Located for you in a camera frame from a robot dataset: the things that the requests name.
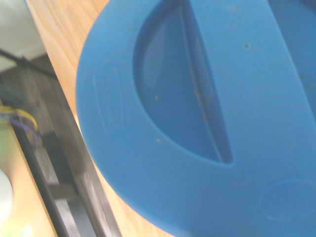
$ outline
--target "blue plastic lid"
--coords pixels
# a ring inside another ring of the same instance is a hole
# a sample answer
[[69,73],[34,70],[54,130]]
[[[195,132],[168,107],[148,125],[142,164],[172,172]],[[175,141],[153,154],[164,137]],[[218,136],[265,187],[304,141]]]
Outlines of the blue plastic lid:
[[111,0],[77,109],[106,180],[178,237],[316,237],[316,4]]

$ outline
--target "yellow cable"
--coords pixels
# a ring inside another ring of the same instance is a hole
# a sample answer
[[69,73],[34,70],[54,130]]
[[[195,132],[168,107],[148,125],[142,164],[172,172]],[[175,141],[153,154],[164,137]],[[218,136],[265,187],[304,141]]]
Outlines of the yellow cable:
[[25,112],[24,110],[14,109],[10,106],[0,106],[0,113],[7,114],[7,115],[15,114],[15,115],[20,116],[20,117],[25,117],[33,123],[35,131],[37,131],[39,129],[38,124],[36,123],[33,116],[30,115],[28,112]]

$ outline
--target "wooden table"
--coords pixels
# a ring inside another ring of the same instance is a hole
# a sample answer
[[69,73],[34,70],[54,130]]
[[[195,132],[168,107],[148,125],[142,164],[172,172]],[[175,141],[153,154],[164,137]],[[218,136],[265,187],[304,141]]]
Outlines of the wooden table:
[[[89,30],[108,0],[27,0],[47,54],[77,119],[76,72]],[[133,211],[98,172],[123,237],[170,237]]]
[[28,229],[26,232],[32,231],[33,237],[56,237],[15,133],[9,124],[1,119],[0,123],[0,169],[9,178],[14,193],[13,210],[1,227],[0,236],[20,236],[23,229]]

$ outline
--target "white object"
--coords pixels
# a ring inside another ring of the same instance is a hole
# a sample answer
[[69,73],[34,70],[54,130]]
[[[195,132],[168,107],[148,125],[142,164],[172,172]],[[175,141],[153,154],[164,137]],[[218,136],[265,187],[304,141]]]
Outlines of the white object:
[[5,173],[0,170],[0,228],[8,220],[13,208],[13,190]]
[[[29,60],[45,54],[24,0],[0,0],[0,48]],[[0,57],[0,72],[14,66],[14,62]]]

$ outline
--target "cable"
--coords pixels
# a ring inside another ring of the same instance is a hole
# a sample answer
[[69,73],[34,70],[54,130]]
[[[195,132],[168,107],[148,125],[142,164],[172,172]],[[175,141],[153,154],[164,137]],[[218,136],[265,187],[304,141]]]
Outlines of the cable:
[[31,129],[29,126],[27,126],[26,124],[22,123],[21,121],[15,119],[15,118],[9,118],[9,121],[12,125],[17,126],[19,128],[22,128],[26,133],[30,133],[32,134],[35,144],[38,144],[38,138],[35,134],[35,132],[33,131],[33,129]]
[[58,80],[57,76],[55,73],[52,73],[52,72],[49,72],[43,68],[40,68],[36,65],[34,65],[33,63],[29,62],[26,58],[22,57],[22,58],[18,58],[6,51],[4,51],[3,49],[0,48],[0,56],[3,56],[9,60],[12,60],[14,61],[18,66],[21,66],[21,67],[24,67],[24,68],[30,68],[30,69],[33,69],[39,73],[42,73],[54,80]]
[[19,117],[24,117],[33,123],[35,131],[38,131],[38,129],[39,129],[38,124],[36,123],[36,120],[33,118],[33,116],[24,110],[14,109],[10,106],[0,106],[0,115],[1,114],[8,115],[11,117],[14,115],[19,116]]

